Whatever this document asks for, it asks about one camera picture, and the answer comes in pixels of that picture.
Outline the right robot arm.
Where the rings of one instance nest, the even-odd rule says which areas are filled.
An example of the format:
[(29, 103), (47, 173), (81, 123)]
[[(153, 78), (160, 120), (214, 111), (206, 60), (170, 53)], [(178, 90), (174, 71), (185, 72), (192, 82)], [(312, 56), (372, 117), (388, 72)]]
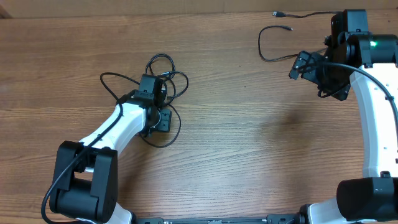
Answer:
[(324, 54), (300, 52), (290, 78), (306, 79), (321, 98), (353, 90), (364, 140), (363, 176), (339, 183), (336, 195), (304, 205), (300, 223), (369, 223), (397, 219), (397, 37), (373, 34), (366, 11), (331, 18)]

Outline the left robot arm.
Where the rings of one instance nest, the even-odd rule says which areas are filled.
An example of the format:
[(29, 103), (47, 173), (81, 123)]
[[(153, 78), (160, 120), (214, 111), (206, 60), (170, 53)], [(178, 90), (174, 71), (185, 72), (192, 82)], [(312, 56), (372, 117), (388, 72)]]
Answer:
[(139, 88), (120, 98), (111, 116), (78, 142), (58, 148), (53, 181), (42, 202), (46, 209), (72, 223), (135, 223), (136, 216), (118, 203), (118, 157), (136, 136), (169, 132), (171, 112), (165, 109), (165, 75), (144, 74)]

